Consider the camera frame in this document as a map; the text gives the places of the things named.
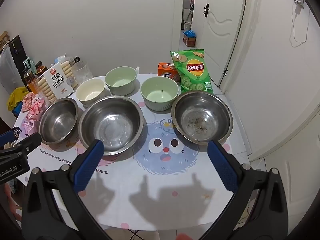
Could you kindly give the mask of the clear glass cup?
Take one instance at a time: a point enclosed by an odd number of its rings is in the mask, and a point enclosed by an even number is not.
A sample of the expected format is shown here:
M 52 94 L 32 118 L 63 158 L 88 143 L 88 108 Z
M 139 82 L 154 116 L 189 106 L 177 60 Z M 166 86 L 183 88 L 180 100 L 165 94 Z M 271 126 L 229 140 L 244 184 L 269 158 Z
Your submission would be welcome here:
M 91 73 L 88 64 L 84 61 L 76 62 L 72 66 L 72 72 L 78 85 L 93 78 L 93 74 Z

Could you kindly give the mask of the medium steel bowl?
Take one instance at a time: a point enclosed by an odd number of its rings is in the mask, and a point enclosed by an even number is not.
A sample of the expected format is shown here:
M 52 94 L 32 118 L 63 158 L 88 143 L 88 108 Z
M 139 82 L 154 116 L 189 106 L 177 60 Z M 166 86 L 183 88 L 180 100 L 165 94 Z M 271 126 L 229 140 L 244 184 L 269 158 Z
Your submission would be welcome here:
M 217 96 L 189 91 L 177 97 L 171 107 L 174 128 L 182 137 L 198 145 L 212 140 L 224 144 L 233 130 L 233 116 Z

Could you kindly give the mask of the green Lays chips bag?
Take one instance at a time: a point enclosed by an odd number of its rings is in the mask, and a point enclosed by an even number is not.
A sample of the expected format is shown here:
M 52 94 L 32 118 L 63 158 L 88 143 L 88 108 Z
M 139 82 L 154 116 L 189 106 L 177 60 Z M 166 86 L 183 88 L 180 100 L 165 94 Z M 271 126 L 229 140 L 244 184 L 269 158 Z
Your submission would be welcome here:
M 170 55 L 180 76 L 181 93 L 199 90 L 213 94 L 204 49 L 171 51 Z

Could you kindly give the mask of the small steel bowl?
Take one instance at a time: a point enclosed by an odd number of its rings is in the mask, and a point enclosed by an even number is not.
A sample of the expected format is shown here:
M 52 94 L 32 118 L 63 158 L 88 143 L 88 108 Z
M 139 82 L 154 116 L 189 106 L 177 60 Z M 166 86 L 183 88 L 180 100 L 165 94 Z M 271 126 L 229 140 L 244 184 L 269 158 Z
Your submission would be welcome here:
M 46 145 L 67 141 L 76 131 L 80 116 L 74 99 L 59 99 L 50 105 L 41 116 L 39 134 Z

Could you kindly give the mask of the cream ceramic bowl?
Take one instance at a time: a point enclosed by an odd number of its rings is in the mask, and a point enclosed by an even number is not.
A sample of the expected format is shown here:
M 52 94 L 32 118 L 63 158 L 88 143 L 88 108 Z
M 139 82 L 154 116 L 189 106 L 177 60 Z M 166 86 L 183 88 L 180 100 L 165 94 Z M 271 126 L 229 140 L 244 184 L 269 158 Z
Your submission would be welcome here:
M 107 96 L 108 91 L 104 81 L 97 78 L 86 80 L 76 90 L 76 98 L 85 108 Z

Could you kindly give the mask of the white door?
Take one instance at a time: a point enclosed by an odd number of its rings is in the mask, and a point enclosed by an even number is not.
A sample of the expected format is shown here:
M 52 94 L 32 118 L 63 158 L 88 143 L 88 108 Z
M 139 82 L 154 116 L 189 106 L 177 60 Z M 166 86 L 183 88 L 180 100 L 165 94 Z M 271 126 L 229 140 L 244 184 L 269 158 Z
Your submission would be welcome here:
M 194 0 L 191 24 L 196 48 L 204 49 L 204 60 L 212 81 L 219 86 L 234 50 L 246 0 Z M 209 3 L 208 17 L 203 15 Z

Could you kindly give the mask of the large steel bowl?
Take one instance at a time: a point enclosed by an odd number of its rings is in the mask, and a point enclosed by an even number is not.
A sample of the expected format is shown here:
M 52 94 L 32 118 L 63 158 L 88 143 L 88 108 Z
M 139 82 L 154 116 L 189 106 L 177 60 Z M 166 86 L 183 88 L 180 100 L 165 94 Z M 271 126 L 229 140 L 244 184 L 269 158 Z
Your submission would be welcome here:
M 107 96 L 85 110 L 78 124 L 81 143 L 103 143 L 104 155 L 118 155 L 128 150 L 140 137 L 143 112 L 136 102 L 124 96 Z

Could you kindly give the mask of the orange juice bottle left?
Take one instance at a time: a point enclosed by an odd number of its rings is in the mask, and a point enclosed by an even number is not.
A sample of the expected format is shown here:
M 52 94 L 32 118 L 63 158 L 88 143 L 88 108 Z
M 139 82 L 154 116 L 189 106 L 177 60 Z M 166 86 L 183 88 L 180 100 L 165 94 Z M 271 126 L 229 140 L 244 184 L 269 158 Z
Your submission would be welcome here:
M 33 74 L 31 69 L 27 67 L 24 68 L 23 74 L 24 74 L 24 81 L 27 84 L 28 89 L 34 94 L 37 94 L 37 90 L 35 87 L 36 76 Z

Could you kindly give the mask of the orange juice bottle right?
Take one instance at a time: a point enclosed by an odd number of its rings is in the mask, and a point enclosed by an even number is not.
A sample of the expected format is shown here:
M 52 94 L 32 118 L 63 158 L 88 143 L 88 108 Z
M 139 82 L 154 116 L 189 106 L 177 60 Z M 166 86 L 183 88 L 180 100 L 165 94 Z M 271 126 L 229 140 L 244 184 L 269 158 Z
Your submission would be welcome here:
M 48 70 L 47 66 L 45 66 L 41 61 L 37 62 L 35 64 L 36 67 L 36 76 L 39 77 L 41 76 L 44 72 L 46 72 Z

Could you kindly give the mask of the small pink snack bag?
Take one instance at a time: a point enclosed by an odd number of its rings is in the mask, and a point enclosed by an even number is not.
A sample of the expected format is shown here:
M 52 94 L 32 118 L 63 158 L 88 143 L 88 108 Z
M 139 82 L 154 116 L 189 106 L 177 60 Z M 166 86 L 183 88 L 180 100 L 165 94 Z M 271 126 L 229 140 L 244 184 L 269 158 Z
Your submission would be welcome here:
M 33 92 L 28 93 L 22 100 L 22 109 L 21 112 L 25 113 L 30 111 L 34 107 L 34 101 L 37 99 L 38 94 Z

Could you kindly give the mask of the yam biscuit plastic box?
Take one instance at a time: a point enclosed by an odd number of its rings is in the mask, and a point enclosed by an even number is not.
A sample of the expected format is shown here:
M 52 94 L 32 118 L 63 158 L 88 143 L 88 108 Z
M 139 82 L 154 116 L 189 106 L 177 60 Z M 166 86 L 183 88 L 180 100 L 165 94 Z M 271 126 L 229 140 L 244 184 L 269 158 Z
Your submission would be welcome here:
M 71 57 L 60 57 L 35 81 L 36 91 L 47 106 L 59 99 L 67 98 L 75 92 L 78 83 L 72 67 L 75 62 Z

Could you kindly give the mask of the green ceramic bowl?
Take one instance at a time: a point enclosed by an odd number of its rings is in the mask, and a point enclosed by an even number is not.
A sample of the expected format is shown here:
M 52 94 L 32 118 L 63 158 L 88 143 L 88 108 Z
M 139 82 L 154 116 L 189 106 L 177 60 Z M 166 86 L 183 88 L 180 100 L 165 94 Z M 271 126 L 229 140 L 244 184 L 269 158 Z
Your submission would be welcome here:
M 114 68 L 105 75 L 105 83 L 112 95 L 126 96 L 135 89 L 136 70 L 129 66 Z
M 156 112 L 169 110 L 178 97 L 179 91 L 178 84 L 164 76 L 151 77 L 140 87 L 145 105 Z

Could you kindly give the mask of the orange Ovaltine biscuit box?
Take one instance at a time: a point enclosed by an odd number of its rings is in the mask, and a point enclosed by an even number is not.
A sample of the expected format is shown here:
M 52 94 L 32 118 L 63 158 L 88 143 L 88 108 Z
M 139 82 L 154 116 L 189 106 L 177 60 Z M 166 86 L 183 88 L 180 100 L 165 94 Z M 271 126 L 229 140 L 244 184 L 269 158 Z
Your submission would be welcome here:
M 180 82 L 180 75 L 172 63 L 159 63 L 157 67 L 157 75 L 168 77 L 175 82 Z

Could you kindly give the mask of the yellow plastic bag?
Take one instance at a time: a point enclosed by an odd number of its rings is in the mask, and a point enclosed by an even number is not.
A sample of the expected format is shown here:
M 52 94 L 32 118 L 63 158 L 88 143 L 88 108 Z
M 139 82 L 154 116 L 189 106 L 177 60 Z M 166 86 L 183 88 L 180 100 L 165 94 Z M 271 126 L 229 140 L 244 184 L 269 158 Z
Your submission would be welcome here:
M 17 87 L 10 94 L 7 100 L 7 109 L 8 111 L 13 111 L 14 108 L 18 105 L 19 102 L 23 101 L 23 98 L 29 93 L 27 87 Z

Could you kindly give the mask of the orange juice bottle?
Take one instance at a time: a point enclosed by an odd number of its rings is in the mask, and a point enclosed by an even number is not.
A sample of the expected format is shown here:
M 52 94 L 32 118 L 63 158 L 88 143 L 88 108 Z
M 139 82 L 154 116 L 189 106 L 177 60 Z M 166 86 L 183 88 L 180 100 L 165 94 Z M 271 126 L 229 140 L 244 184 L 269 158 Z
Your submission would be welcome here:
M 27 67 L 24 68 L 23 74 L 24 74 L 24 81 L 27 84 L 28 89 L 34 94 L 37 94 L 37 90 L 35 87 L 36 76 L 33 74 L 31 69 Z
M 36 76 L 39 77 L 41 76 L 44 72 L 46 72 L 48 70 L 47 66 L 45 66 L 41 61 L 37 62 L 35 64 L 36 67 Z

